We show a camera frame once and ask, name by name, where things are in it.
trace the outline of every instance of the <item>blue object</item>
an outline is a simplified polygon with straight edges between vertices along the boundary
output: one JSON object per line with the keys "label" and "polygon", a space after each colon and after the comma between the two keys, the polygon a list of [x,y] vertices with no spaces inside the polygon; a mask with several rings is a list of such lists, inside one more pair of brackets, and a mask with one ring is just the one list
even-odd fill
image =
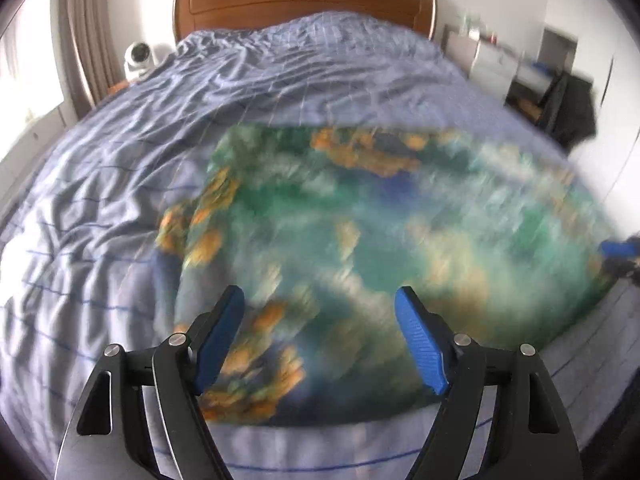
{"label": "blue object", "polygon": [[216,382],[231,343],[236,337],[244,316],[242,289],[235,285],[227,287],[211,315],[216,309],[221,309],[222,313],[198,352],[196,378],[193,381],[198,395]]}
{"label": "blue object", "polygon": [[549,68],[546,64],[540,63],[539,61],[535,61],[531,63],[531,66],[536,70],[538,70],[539,72],[544,73],[545,75],[550,75],[550,76],[554,75],[554,70],[552,68]]}
{"label": "blue object", "polygon": [[600,244],[600,252],[605,258],[635,259],[640,256],[638,248],[629,242],[611,242],[607,240]]}
{"label": "blue object", "polygon": [[400,330],[420,371],[422,382],[433,388],[437,395],[442,395],[449,387],[443,349],[417,313],[417,309],[424,310],[428,316],[434,316],[417,301],[411,288],[399,288],[396,292],[396,319]]}

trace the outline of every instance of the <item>blurred cloth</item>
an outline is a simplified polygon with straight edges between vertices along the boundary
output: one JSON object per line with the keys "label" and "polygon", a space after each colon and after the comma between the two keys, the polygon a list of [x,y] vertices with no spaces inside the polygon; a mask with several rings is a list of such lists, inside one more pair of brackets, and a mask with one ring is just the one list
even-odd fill
{"label": "blurred cloth", "polygon": [[411,285],[454,332],[542,348],[608,289],[600,208],[570,171],[455,130],[239,125],[154,259],[179,331],[229,283],[250,304],[208,420],[387,418],[434,402],[398,329]]}

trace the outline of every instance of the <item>nightstand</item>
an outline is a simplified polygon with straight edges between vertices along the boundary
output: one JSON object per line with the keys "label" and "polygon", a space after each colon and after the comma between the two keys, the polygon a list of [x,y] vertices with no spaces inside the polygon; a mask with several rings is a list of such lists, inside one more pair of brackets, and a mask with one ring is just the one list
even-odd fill
{"label": "nightstand", "polygon": [[445,56],[462,69],[469,81],[504,102],[518,71],[515,57],[491,43],[472,40],[455,32],[449,33]]}

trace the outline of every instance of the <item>bed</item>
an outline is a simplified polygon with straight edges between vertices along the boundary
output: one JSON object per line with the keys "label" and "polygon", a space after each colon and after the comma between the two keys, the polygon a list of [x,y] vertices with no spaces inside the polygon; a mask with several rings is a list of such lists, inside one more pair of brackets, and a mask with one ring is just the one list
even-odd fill
{"label": "bed", "polygon": [[[4,219],[0,412],[45,476],[104,347],[146,348],[175,329],[154,285],[158,225],[198,196],[232,126],[456,128],[569,169],[555,145],[442,57],[428,41],[435,22],[436,0],[175,0],[177,52],[69,131]],[[637,303],[618,282],[543,349],[581,448],[640,363]],[[478,469],[492,395],[464,474]],[[159,466],[175,477],[152,393],[145,402]],[[403,478],[435,411],[210,429],[235,478]]]}

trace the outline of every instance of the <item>window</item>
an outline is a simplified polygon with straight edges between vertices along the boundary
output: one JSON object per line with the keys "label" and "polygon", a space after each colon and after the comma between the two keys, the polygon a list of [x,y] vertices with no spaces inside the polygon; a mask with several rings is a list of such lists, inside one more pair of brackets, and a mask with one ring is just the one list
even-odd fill
{"label": "window", "polygon": [[0,38],[0,158],[62,101],[50,0],[26,0]]}

